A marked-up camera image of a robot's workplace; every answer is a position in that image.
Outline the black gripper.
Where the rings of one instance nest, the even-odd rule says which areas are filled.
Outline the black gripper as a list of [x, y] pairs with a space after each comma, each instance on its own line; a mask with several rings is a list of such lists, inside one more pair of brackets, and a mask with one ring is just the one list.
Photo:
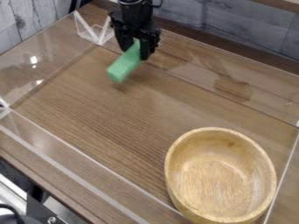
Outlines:
[[113, 27], [115, 29], [117, 41], [123, 52], [141, 39], [141, 60], [151, 56], [151, 48], [158, 47], [161, 40], [161, 28], [154, 22], [154, 10], [163, 3], [154, 4], [154, 0], [117, 0], [119, 9], [113, 10]]

